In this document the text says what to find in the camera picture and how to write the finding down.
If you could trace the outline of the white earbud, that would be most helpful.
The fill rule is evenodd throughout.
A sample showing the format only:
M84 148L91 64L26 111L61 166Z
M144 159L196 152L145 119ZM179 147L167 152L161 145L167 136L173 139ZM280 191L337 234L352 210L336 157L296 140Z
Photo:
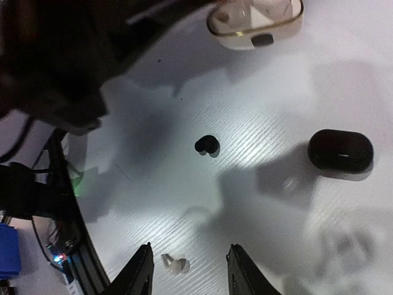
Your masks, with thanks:
M190 270L190 262L186 258L174 259L168 253L161 255L165 269L173 274L184 274Z

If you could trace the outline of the white earbud charging case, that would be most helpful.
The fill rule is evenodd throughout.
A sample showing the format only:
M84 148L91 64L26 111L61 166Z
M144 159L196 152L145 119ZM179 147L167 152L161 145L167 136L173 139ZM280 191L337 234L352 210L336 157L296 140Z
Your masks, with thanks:
M225 1L208 14L206 26L230 50L266 47L300 32L303 1Z

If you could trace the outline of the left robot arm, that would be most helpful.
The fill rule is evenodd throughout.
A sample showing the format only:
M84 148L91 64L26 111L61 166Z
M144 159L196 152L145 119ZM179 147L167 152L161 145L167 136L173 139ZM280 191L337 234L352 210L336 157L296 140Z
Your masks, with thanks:
M1 115L16 109L84 135L100 92L165 29L204 1L2 1Z

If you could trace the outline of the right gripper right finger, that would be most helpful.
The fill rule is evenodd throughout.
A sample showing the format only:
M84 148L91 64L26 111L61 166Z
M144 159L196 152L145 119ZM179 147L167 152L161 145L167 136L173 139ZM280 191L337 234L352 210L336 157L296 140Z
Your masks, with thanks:
M226 260L230 295L279 295L241 245L232 244Z

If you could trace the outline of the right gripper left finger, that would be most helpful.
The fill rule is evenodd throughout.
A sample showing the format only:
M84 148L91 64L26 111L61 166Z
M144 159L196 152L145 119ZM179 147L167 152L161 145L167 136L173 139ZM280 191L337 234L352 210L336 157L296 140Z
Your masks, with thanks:
M143 244L111 283L110 294L152 294L153 274L153 251Z

